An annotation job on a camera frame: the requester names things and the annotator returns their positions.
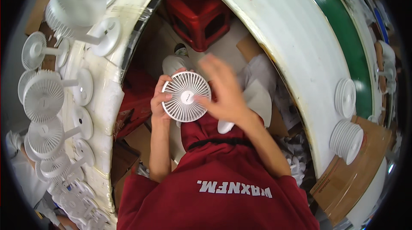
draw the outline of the tiled floor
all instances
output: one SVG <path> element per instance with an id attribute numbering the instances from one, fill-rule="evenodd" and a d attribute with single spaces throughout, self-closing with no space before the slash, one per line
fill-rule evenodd
<path id="1" fill-rule="evenodd" d="M 219 58 L 229 63 L 239 73 L 242 68 L 246 66 L 246 61 L 242 54 L 236 48 L 236 44 L 245 37 L 249 31 L 243 25 L 243 23 L 235 18 L 231 22 L 230 31 L 222 38 L 212 44 L 206 50 L 206 52 L 196 52 L 187 43 L 173 31 L 172 27 L 163 22 L 162 28 L 155 35 L 153 40 L 147 46 L 147 49 L 143 52 L 142 57 L 145 59 L 145 70 L 155 79 L 162 75 L 162 61 L 165 57 L 174 53 L 174 48 L 178 43 L 184 43 L 188 48 L 189 58 L 193 61 L 194 65 L 197 65 L 199 59 L 201 59 L 207 53 L 213 53 Z M 198 67 L 198 71 L 209 79 L 202 70 Z M 170 128 L 170 150 L 172 159 L 178 163 L 185 151 L 182 146 L 182 139 L 180 136 L 180 128 L 173 122 Z"/>

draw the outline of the person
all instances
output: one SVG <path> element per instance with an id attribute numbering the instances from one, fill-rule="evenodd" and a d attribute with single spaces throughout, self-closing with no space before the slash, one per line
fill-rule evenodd
<path id="1" fill-rule="evenodd" d="M 181 124 L 186 154 L 171 172 L 171 118 L 161 104 L 171 96 L 161 90 L 172 81 L 167 72 L 195 68 L 178 52 L 164 60 L 151 101 L 150 178 L 126 178 L 117 229 L 319 229 L 305 191 L 262 116 L 248 107 L 233 69 L 210 54 L 198 63 L 216 101 L 195 97 L 208 113 Z M 220 134 L 218 120 L 235 125 Z"/>
<path id="2" fill-rule="evenodd" d="M 38 179 L 35 172 L 35 162 L 28 157 L 23 143 L 24 138 L 18 133 L 9 131 L 6 134 L 7 153 L 28 204 L 35 211 L 49 218 L 50 222 L 59 229 L 71 227 L 71 229 L 77 230 L 74 222 L 68 217 L 56 215 L 47 205 L 44 195 L 50 183 L 44 183 Z"/>

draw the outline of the right hand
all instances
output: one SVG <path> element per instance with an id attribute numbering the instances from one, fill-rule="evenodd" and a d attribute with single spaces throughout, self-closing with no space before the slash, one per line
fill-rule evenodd
<path id="1" fill-rule="evenodd" d="M 212 54 L 203 57 L 199 64 L 210 77 L 218 101 L 209 101 L 201 96 L 195 99 L 214 118 L 239 125 L 252 111 L 243 99 L 233 68 Z"/>

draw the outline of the red cloth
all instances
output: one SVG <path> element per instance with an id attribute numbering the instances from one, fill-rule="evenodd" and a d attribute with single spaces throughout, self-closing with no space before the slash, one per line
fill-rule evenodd
<path id="1" fill-rule="evenodd" d="M 198 140 L 246 138 L 237 126 L 217 132 L 209 114 L 183 123 L 185 150 Z M 273 179 L 256 151 L 211 144 L 187 152 L 162 183 L 131 175 L 121 197 L 117 229 L 319 229 L 305 192 L 291 176 Z"/>

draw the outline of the black drawstring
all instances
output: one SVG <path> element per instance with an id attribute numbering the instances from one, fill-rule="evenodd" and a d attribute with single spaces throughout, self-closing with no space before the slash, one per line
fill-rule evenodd
<path id="1" fill-rule="evenodd" d="M 213 144 L 230 144 L 230 145 L 245 145 L 247 147 L 253 148 L 252 143 L 249 140 L 245 140 L 243 138 L 229 138 L 229 139 L 206 139 L 206 140 L 201 140 L 201 141 L 197 141 L 192 143 L 191 145 L 189 145 L 188 150 L 194 149 L 196 147 L 202 147 L 206 144 L 208 144 L 209 142 L 213 143 Z"/>

